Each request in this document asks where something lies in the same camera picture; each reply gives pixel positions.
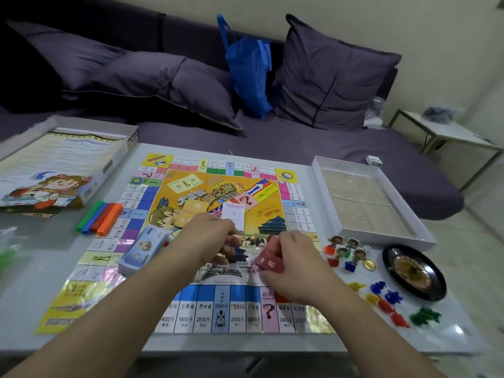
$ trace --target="forearm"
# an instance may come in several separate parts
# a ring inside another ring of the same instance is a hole
[[[124,376],[187,280],[170,249],[156,258],[7,376]]]
[[[326,290],[318,299],[318,309],[341,338],[363,376],[444,376],[339,278],[331,287],[331,291]]]

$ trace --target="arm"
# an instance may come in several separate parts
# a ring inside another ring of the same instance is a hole
[[[280,234],[285,271],[261,278],[294,302],[316,307],[341,338],[367,378],[444,377],[351,290],[297,231]]]
[[[234,224],[198,214],[176,240],[5,377],[125,376],[177,292],[217,252],[232,254]]]

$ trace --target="red card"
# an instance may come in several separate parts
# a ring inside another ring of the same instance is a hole
[[[268,244],[255,258],[254,264],[265,271],[282,273],[285,269],[283,259],[275,254],[279,246],[278,236],[272,236]]]

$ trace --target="metal table frame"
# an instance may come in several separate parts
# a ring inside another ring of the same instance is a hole
[[[442,140],[444,140],[444,141],[449,141],[449,140],[450,141],[455,141],[455,142],[458,142],[458,143],[464,143],[464,144],[467,144],[467,145],[474,145],[476,147],[481,147],[481,148],[484,148],[484,149],[496,151],[496,153],[478,171],[476,171],[476,173],[473,176],[471,176],[468,181],[466,181],[463,184],[463,186],[460,188],[461,192],[464,191],[464,190],[466,190],[467,188],[469,188],[470,185],[472,185],[480,176],[482,176],[482,174],[492,164],[494,164],[502,156],[502,153],[504,152],[503,148],[499,147],[498,145],[492,144],[492,143],[488,143],[488,145],[485,145],[485,144],[475,143],[475,142],[468,141],[468,140],[463,140],[463,139],[458,139],[458,138],[452,138],[452,137],[449,137],[449,136],[446,136],[446,135],[436,134],[435,132],[433,132],[432,130],[430,130],[428,127],[425,127],[422,123],[418,122],[416,119],[414,119],[412,116],[408,115],[406,112],[404,112],[401,109],[397,109],[396,113],[394,114],[394,117],[392,118],[392,120],[388,124],[389,125],[388,127],[392,127],[392,125],[395,123],[395,121],[397,120],[397,118],[400,115],[402,115],[407,120],[409,120],[410,122],[412,122],[413,124],[415,124],[415,126],[417,126],[420,129],[422,129],[425,133],[427,133],[427,134],[430,135],[431,139],[429,139],[429,141],[425,144],[425,146],[421,150],[422,154],[424,154],[424,155],[428,155],[429,153],[431,153],[432,150],[435,148],[435,146],[440,141],[442,141]]]

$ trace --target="hand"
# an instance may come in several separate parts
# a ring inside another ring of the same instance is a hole
[[[282,232],[279,238],[283,273],[261,272],[261,279],[292,302],[317,307],[333,288],[335,281],[343,283],[312,244],[299,231]]]
[[[233,247],[240,245],[234,233],[236,229],[231,220],[199,213],[184,226],[167,251],[180,255],[180,261],[196,273],[198,268],[209,262],[227,264],[227,260],[217,254],[234,255]]]

